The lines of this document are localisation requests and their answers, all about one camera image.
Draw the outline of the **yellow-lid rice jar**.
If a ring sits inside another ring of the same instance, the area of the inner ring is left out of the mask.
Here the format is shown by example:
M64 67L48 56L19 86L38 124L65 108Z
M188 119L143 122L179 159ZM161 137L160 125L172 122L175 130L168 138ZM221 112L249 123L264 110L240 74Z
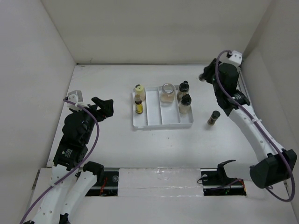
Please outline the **yellow-lid rice jar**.
M143 85L137 84L135 86L135 94L140 96L140 99L141 99L142 102L145 101L146 95L145 95L145 88L144 88Z

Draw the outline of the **yellow-label brown sauce bottle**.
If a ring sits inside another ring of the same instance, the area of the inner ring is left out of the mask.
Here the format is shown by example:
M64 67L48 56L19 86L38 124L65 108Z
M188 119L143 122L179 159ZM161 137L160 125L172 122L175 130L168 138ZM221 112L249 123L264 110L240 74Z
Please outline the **yellow-label brown sauce bottle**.
M141 96L139 94L136 94L134 101L135 101L135 112L137 114L142 114L143 113L143 104L142 104Z

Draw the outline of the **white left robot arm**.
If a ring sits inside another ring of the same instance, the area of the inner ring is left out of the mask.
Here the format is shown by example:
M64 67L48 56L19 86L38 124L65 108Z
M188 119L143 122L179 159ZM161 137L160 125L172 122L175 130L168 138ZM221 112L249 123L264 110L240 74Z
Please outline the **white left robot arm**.
M78 204L93 185L104 181L104 166L87 161L97 142L88 149L90 137L96 130L99 139L99 122L112 117L114 101L92 98L93 105L84 105L78 100L66 97L64 102L70 108L62 128L63 136L53 159L49 187L32 203L34 208L41 202L36 215L22 224L69 224Z

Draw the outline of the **black-lid spice shaker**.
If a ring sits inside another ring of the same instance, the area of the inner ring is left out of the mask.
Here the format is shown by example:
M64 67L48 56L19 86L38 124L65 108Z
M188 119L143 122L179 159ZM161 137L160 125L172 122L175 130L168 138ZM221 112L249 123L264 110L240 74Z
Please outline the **black-lid spice shaker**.
M206 81L206 80L204 79L203 74L200 74L200 75L199 75L199 80L202 81L202 82L205 82L205 81Z
M208 125L213 126L217 119L220 117L221 113L219 111L213 111L210 118L207 121Z

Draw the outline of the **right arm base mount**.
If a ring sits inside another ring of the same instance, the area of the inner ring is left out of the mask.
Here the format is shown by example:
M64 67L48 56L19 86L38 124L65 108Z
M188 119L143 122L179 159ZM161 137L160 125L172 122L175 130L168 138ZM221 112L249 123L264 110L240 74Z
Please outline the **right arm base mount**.
M217 168L203 168L197 184L203 187L204 196L246 196L244 180L228 177L224 166L235 160L221 162Z

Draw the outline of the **black-capped round bottle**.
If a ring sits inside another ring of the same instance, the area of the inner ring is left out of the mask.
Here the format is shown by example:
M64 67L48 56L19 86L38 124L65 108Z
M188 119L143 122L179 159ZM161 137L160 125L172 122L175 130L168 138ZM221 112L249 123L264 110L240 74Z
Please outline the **black-capped round bottle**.
M181 100L181 98L189 93L190 86L188 84L188 81L183 81L179 86L178 86L178 92L177 92L177 100L178 102Z
M189 94L184 95L178 105L181 114L187 114L191 108L192 98Z

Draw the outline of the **glass rice jar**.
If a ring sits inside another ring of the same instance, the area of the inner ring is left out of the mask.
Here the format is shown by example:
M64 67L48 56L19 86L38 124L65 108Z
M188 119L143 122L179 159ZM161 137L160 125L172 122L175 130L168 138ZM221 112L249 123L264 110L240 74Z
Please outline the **glass rice jar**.
M161 87L160 100L164 103L172 103L174 100L174 94L175 87L172 84L163 84Z

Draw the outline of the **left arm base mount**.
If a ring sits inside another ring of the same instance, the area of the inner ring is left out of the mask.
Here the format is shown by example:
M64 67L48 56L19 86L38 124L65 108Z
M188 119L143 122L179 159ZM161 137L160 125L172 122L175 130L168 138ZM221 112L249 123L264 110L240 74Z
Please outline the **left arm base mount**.
M100 182L96 182L85 196L118 196L119 170L107 169Z

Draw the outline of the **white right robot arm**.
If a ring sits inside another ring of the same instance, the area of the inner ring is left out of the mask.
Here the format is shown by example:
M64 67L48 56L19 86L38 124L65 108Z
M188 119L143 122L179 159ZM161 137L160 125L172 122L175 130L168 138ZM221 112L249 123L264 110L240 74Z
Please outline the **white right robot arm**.
M199 78L213 85L219 107L240 128L254 149L258 163L249 168L253 183L264 189L288 179L297 155L275 141L258 120L248 98L237 89L237 68L214 59Z

